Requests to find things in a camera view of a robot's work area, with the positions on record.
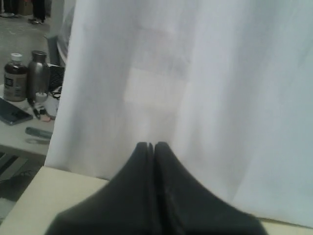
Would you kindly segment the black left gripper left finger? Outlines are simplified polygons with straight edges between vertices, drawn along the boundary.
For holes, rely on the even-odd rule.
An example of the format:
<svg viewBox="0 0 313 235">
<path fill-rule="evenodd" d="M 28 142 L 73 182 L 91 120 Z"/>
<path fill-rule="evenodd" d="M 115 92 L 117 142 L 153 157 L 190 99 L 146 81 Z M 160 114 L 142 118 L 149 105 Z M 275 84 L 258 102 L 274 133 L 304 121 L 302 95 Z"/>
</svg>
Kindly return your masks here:
<svg viewBox="0 0 313 235">
<path fill-rule="evenodd" d="M 47 235 L 152 235 L 153 147 L 136 145 L 120 171 L 100 190 L 56 215 Z"/>
</svg>

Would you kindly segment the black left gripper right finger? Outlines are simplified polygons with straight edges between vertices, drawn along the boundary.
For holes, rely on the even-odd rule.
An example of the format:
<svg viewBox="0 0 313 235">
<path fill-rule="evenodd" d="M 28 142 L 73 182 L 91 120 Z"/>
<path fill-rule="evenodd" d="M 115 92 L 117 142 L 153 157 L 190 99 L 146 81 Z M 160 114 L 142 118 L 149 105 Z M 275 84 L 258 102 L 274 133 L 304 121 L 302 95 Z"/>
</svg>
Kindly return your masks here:
<svg viewBox="0 0 313 235">
<path fill-rule="evenodd" d="M 155 145 L 154 184 L 163 235 L 267 234 L 256 217 L 199 183 L 165 142 Z"/>
</svg>

